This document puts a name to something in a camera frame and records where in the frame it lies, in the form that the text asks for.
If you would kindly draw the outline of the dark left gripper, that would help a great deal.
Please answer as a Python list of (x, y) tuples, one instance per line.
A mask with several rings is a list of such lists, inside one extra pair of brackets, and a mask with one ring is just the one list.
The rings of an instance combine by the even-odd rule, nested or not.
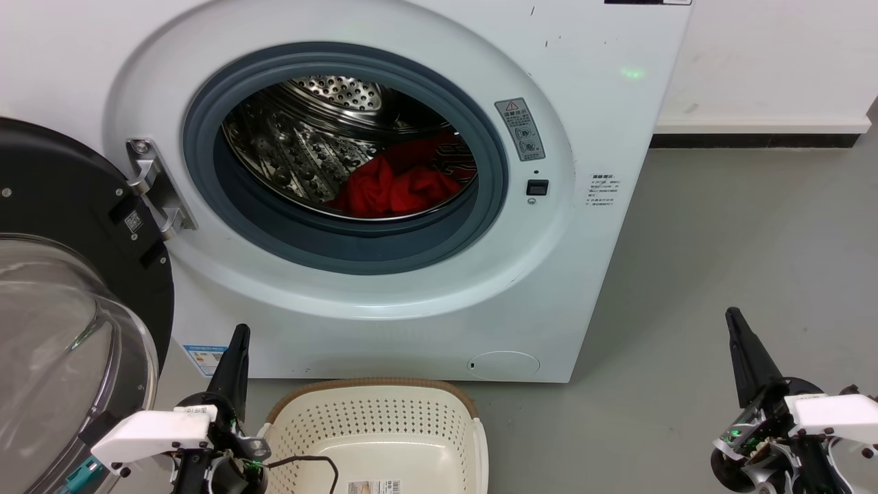
[(236, 325), (228, 348), (213, 373), (207, 392), (178, 404), (185, 412), (197, 407), (217, 410), (206, 438), (194, 447), (174, 447), (173, 493), (263, 493), (268, 475), (263, 463), (272, 456), (268, 441), (244, 434), (250, 378), (248, 325)]

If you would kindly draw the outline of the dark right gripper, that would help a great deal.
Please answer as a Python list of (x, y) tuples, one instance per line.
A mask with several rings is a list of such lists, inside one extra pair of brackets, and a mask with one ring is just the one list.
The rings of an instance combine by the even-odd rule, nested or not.
[(784, 378), (738, 307), (725, 312), (728, 347), (741, 414), (715, 441), (711, 469), (739, 493), (852, 493), (831, 459), (832, 432), (794, 425), (788, 398), (818, 397), (820, 388)]

